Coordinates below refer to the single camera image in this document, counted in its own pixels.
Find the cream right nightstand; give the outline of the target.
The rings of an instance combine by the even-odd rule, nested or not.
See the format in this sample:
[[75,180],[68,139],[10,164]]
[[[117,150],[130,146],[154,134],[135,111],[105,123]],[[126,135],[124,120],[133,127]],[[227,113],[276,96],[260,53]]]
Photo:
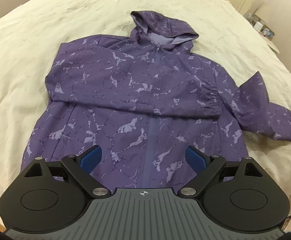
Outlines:
[[269,48],[275,53],[280,54],[279,49],[273,43],[275,32],[270,28],[271,8],[268,4],[261,4],[252,14],[246,15],[246,20],[261,35]]

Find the purple marble-print hooded jacket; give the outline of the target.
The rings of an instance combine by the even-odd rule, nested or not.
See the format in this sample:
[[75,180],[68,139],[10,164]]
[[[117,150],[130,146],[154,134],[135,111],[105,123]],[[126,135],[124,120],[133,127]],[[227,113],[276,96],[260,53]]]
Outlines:
[[108,189],[182,188],[195,172],[187,146],[229,161],[248,155],[243,131],[291,141],[291,111],[271,103],[262,76],[237,86],[216,62],[191,52],[186,22],[133,11],[130,36],[62,43],[45,79],[48,107],[22,157],[58,161],[99,145],[92,172]]

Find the cream white bedspread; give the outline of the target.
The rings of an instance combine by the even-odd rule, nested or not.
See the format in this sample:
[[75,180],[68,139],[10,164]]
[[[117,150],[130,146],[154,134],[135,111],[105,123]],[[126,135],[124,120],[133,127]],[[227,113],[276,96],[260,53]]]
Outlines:
[[186,21],[199,34],[193,52],[221,64],[237,85],[260,72],[270,100],[291,110],[291,73],[225,0],[30,0],[0,19],[0,196],[47,108],[45,77],[60,44],[129,35],[133,10]]

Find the items on right nightstand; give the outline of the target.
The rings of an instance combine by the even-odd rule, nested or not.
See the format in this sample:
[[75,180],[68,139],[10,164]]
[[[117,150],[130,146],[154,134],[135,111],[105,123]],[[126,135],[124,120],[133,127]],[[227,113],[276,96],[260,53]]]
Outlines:
[[261,35],[269,39],[270,41],[273,40],[275,33],[272,31],[268,26],[267,23],[262,20],[257,15],[247,14],[246,20],[252,25],[252,27]]

